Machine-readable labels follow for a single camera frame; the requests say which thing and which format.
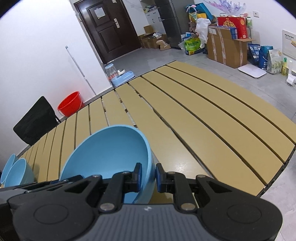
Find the large blue bowl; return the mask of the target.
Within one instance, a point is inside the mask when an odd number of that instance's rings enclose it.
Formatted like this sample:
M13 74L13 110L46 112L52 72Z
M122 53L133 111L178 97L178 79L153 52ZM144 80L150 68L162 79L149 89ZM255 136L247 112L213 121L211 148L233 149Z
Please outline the large blue bowl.
M147 204L154 192L155 162L147 138L132 126L108 126L90 135L69 156L59 179L76 175L107 179L115 173L133 171L136 163L142 164L141 189L127 193L125 203Z

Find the black folding chair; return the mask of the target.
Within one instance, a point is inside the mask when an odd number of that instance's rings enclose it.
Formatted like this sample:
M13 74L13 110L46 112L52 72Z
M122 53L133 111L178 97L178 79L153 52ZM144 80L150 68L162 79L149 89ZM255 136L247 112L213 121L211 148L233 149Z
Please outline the black folding chair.
M29 146L54 129L60 120L52 106L41 96L22 119L13 127L16 135Z

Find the red plastic bucket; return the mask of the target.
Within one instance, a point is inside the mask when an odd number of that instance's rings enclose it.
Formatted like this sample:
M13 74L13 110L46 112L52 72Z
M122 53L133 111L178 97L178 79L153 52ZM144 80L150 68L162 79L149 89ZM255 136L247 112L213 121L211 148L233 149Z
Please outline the red plastic bucket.
M83 107L84 103L81 94L76 91L64 98L58 105L57 110L60 114L68 118Z

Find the blue pet water feeder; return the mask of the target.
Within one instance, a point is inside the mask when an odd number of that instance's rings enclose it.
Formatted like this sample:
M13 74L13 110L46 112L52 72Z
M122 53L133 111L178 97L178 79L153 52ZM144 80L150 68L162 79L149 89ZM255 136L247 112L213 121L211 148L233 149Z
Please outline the blue pet water feeder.
M132 71L117 70L114 64L108 64L105 66L105 72L107 74L108 80L111 82L114 88L127 83L135 77Z

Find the white mop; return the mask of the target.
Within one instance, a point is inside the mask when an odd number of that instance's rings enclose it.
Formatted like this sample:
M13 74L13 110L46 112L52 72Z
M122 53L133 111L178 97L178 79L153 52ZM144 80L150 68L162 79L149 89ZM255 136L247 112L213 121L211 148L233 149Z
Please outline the white mop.
M91 84L89 83L88 79L86 78L85 74L83 73L82 69L80 68L79 64L77 63L77 61L75 60L75 58L72 56L72 54L69 51L69 47L66 45L65 46L66 51L68 52L69 56L71 57L71 59L73 60L74 64L76 65L76 67L78 68L80 74L82 75L82 77L84 78L84 80L86 81L87 85L90 87L91 91L94 93L94 95L96 96L96 92L93 89L93 87L91 86Z

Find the white bathroom scale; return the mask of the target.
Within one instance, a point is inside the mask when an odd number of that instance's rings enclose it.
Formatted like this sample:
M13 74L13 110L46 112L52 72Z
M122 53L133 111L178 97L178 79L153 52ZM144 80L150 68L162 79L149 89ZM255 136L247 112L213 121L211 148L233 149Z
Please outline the white bathroom scale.
M252 64L246 64L238 68L238 71L251 76L252 78L258 79L266 75L266 71L262 70Z

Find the large cardboard box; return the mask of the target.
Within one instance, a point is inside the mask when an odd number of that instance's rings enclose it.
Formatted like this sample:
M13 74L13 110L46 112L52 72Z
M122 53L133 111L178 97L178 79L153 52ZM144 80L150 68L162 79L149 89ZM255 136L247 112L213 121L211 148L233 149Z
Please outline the large cardboard box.
M239 68L247 64L248 43L252 39L232 39L230 28L209 26L207 57L228 67Z

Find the blue pet food bag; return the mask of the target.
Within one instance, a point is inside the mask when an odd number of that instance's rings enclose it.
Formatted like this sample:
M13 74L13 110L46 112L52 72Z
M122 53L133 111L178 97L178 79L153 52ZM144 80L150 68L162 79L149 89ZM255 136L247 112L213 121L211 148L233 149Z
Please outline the blue pet food bag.
M248 60L251 64L257 66L260 69L267 70L268 51L272 50L273 46L260 45L260 44L248 44Z

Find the white plastic bag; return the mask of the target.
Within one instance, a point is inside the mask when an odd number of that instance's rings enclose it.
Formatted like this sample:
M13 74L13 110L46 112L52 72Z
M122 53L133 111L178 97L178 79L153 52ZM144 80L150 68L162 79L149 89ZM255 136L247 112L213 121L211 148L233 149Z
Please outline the white plastic bag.
M196 22L196 33L201 41L201 45L205 46L208 41L208 27L211 24L209 19L199 18Z

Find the dark brown door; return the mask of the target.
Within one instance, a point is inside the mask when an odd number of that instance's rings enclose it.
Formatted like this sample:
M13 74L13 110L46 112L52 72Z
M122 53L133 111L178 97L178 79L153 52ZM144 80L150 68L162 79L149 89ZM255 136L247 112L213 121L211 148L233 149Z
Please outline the dark brown door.
M74 6L103 64L140 48L123 1L83 0Z

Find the white green pet food bag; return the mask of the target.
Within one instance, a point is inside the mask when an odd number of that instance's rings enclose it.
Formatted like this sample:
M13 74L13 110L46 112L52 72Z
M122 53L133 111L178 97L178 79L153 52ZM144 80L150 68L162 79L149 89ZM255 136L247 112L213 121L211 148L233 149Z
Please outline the white green pet food bag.
M280 73L282 60L283 57L280 49L270 49L268 51L267 72L270 74Z

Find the dark grey refrigerator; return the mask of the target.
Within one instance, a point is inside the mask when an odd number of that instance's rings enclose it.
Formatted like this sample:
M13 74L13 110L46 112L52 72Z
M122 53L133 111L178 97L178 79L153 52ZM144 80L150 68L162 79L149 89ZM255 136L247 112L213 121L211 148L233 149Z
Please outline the dark grey refrigerator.
M164 25L168 42L172 48L179 48L182 34L189 31L190 20L186 7L194 4L191 0L155 0Z

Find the red gift box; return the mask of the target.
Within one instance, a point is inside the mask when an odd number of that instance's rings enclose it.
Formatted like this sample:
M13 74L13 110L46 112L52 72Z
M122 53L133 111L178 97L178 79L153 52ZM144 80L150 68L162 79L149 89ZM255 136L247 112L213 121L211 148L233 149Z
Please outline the red gift box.
M239 39L247 39L247 27L244 17L238 16L219 16L217 18L219 26L232 27L237 29Z

